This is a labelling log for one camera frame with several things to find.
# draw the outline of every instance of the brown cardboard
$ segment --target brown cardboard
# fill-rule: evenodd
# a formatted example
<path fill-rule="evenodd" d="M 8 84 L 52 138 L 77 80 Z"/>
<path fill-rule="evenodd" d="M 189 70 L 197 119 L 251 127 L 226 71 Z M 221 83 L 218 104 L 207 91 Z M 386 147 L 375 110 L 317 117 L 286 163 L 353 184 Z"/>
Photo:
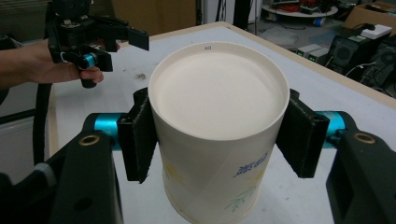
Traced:
<path fill-rule="evenodd" d="M 195 26 L 195 0 L 112 0 L 118 19 L 158 35 Z"/>
<path fill-rule="evenodd" d="M 369 6 L 377 7 L 381 11 L 393 11 L 396 10 L 396 5 L 374 2 L 355 6 L 350 12 L 349 16 L 344 22 L 344 27 L 348 29 L 355 29 L 364 23 L 370 23 L 373 25 L 385 25 L 392 27 L 392 33 L 390 35 L 396 35 L 396 16 L 390 15 L 387 12 L 379 12 L 368 9 Z"/>

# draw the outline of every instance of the white paper cup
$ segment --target white paper cup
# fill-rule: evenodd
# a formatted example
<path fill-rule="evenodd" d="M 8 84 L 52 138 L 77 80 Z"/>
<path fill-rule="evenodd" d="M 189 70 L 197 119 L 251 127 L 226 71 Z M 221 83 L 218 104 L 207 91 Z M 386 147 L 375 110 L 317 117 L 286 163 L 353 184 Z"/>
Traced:
<path fill-rule="evenodd" d="M 148 96 L 171 204 L 191 223 L 241 221 L 288 105 L 283 73 L 253 49 L 196 44 L 156 67 Z"/>

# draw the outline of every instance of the white container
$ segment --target white container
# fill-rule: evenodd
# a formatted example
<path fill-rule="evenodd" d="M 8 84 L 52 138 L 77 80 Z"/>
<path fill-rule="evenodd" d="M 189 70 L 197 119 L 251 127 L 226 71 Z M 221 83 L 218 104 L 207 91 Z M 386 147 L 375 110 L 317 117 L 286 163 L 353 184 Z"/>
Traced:
<path fill-rule="evenodd" d="M 283 73 L 253 49 L 196 44 L 156 67 L 148 96 L 171 204 L 191 223 L 241 221 L 289 102 Z"/>

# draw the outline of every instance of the computer tower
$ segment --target computer tower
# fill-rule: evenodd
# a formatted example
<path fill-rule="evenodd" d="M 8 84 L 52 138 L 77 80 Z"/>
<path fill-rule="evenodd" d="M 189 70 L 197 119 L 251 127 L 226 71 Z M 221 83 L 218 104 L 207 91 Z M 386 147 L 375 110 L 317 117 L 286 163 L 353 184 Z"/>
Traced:
<path fill-rule="evenodd" d="M 364 69 L 361 83 L 384 89 L 396 79 L 396 35 L 385 39 L 370 59 L 374 63 Z"/>
<path fill-rule="evenodd" d="M 330 46 L 326 67 L 360 81 L 362 70 L 356 66 L 370 62 L 381 41 L 388 36 L 370 39 L 361 35 L 337 35 Z"/>

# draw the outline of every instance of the table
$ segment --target table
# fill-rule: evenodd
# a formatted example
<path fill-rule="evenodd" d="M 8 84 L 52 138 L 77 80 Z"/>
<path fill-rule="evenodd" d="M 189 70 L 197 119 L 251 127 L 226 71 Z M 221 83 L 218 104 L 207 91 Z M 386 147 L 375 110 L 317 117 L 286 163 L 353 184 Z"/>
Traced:
<path fill-rule="evenodd" d="M 276 10 L 274 8 L 271 8 L 268 5 L 262 5 L 262 9 L 267 11 L 270 15 L 268 16 L 268 20 L 271 21 L 276 21 L 277 17 L 276 15 L 282 15 L 282 16 L 290 16 L 290 17 L 297 17 L 297 18 L 314 18 L 314 26 L 323 26 L 323 23 L 325 22 L 325 18 L 331 15 L 334 15 L 337 13 L 338 8 L 337 7 L 332 7 L 330 11 L 326 13 L 321 13 L 321 12 L 313 12 L 312 14 L 306 14 L 306 13 L 301 13 L 301 12 L 287 12 L 287 11 L 282 11 L 282 10 Z"/>
<path fill-rule="evenodd" d="M 114 72 L 105 73 L 105 81 L 94 89 L 83 89 L 79 81 L 55 84 L 49 106 L 50 154 L 80 132 L 89 114 L 129 111 L 134 91 L 147 87 L 155 66 L 171 52 L 207 41 L 234 42 L 262 52 L 278 64 L 290 87 L 312 109 L 346 111 L 361 130 L 382 137 L 391 148 L 396 148 L 394 99 L 228 23 L 215 22 L 153 36 L 150 51 L 122 44 L 119 52 L 112 53 Z M 333 223 L 325 181 L 334 155 L 334 149 L 322 150 L 315 178 L 299 179 L 275 147 L 258 203 L 242 223 Z M 119 151 L 113 152 L 113 157 L 124 223 L 188 223 L 166 197 L 158 148 L 148 179 L 142 185 L 126 181 Z"/>

